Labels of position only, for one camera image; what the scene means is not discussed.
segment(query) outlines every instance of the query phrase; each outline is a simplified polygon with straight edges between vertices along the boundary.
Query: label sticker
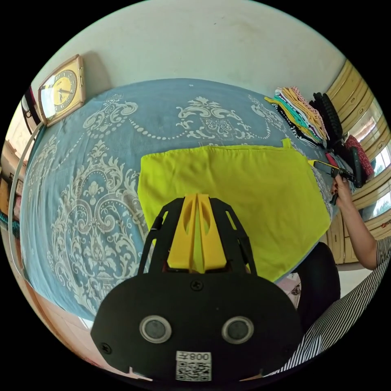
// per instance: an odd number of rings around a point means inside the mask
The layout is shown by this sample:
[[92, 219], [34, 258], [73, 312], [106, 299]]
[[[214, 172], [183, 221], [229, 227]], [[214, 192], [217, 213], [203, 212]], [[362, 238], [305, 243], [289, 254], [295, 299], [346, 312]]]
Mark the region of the label sticker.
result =
[[187, 382], [212, 380], [212, 355], [210, 352], [177, 351], [176, 379]]

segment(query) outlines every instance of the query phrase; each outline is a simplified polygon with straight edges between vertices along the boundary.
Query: gold clock frame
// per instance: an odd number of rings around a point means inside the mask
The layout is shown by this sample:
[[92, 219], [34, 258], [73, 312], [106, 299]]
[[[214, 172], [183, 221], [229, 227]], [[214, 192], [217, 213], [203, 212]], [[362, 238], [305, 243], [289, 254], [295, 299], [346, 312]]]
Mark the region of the gold clock frame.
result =
[[[43, 107], [42, 107], [42, 102], [41, 102], [41, 90], [42, 87], [47, 83], [47, 81], [56, 75], [57, 73], [60, 73], [63, 69], [65, 69], [67, 66], [70, 64], [76, 62], [77, 69], [78, 69], [78, 74], [77, 74], [77, 81], [79, 83], [79, 89], [80, 89], [80, 99], [79, 102], [75, 105], [73, 105], [70, 109], [65, 109], [61, 114], [56, 115], [53, 120], [48, 120], [45, 116]], [[53, 72], [50, 73], [48, 77], [45, 78], [45, 80], [40, 84], [38, 88], [38, 109], [40, 112], [40, 117], [44, 125], [47, 127], [54, 125], [56, 122], [62, 120], [64, 117], [67, 115], [71, 114], [73, 111], [77, 110], [81, 106], [83, 106], [84, 102], [86, 100], [86, 83], [84, 80], [84, 67], [83, 67], [83, 58], [81, 55], [76, 54], [72, 58], [64, 61], [61, 65], [59, 65]]]

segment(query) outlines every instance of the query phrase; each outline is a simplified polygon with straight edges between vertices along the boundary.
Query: finger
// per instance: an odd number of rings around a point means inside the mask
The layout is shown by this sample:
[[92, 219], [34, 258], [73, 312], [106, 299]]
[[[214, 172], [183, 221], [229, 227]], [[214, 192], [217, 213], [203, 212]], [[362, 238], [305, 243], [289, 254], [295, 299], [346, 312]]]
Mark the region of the finger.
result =
[[337, 182], [338, 186], [343, 186], [344, 185], [343, 180], [341, 178], [341, 175], [339, 175], [339, 174], [335, 177], [335, 181]]

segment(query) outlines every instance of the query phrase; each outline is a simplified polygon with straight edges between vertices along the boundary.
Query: window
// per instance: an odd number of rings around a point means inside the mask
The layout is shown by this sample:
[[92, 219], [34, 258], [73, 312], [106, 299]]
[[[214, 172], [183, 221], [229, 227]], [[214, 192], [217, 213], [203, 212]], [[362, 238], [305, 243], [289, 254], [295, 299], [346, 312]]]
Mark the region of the window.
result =
[[371, 162], [375, 176], [382, 173], [391, 163], [391, 140]]
[[372, 131], [380, 117], [382, 116], [382, 109], [376, 99], [373, 99], [368, 110], [358, 120], [358, 122], [351, 128], [349, 134], [357, 139], [358, 142], [363, 140]]
[[[12, 117], [11, 123], [9, 124], [8, 132], [5, 136], [5, 139], [11, 144], [12, 148], [15, 150], [15, 155], [20, 158], [24, 149], [26, 148], [27, 143], [29, 142], [30, 137], [31, 134], [24, 121], [21, 103], [19, 103], [15, 114]], [[30, 144], [26, 156], [24, 157], [25, 161], [29, 159], [33, 144], [34, 143]]]
[[382, 215], [383, 213], [389, 211], [390, 209], [391, 209], [391, 192], [387, 193], [386, 195], [378, 199], [372, 205], [369, 205], [361, 209], [359, 212], [363, 221], [365, 222]]

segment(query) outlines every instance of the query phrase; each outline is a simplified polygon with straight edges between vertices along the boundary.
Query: folded clothes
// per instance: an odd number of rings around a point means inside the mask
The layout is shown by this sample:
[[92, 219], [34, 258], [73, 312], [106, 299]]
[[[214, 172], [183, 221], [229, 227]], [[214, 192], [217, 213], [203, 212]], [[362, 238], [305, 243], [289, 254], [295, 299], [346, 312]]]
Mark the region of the folded clothes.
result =
[[309, 103], [306, 99], [303, 98], [303, 96], [301, 95], [301, 93], [300, 93], [300, 91], [299, 91], [299, 89], [298, 89], [297, 87], [291, 87], [291, 89], [292, 89], [292, 91], [296, 94], [298, 100], [299, 100], [300, 102], [302, 102], [303, 105], [304, 105], [308, 110], [310, 110], [311, 112], [314, 113], [314, 115], [315, 115], [316, 118], [317, 118], [317, 121], [319, 121], [321, 127], [324, 129], [325, 133], [327, 134], [326, 126], [325, 126], [325, 124], [324, 124], [324, 122], [323, 122], [323, 118], [322, 118], [320, 112], [319, 112], [318, 110], [314, 109], [314, 108], [310, 105], [310, 103]]
[[317, 112], [317, 114], [314, 113], [316, 111], [314, 108], [310, 110], [297, 96], [296, 92], [293, 88], [283, 88], [282, 92], [283, 94], [297, 107], [299, 108], [307, 117], [307, 120], [315, 125], [316, 129], [321, 134], [322, 138], [328, 138], [328, 134], [326, 132], [326, 128], [324, 126], [323, 120], [320, 119], [320, 114]]
[[295, 123], [291, 122], [287, 115], [285, 114], [284, 110], [277, 104], [272, 103], [272, 105], [276, 108], [278, 113], [283, 117], [288, 124], [289, 128], [292, 130], [293, 134], [301, 141], [311, 144], [315, 147], [317, 147], [319, 144], [314, 141], [312, 138], [308, 137], [306, 134], [304, 134], [297, 126]]
[[305, 138], [301, 136], [303, 134], [316, 145], [327, 145], [329, 136], [321, 115], [303, 98], [297, 87], [277, 88], [274, 97], [265, 97], [265, 100], [278, 105], [283, 110], [283, 117], [291, 129], [292, 126], [296, 127], [293, 131], [298, 138], [305, 141]]

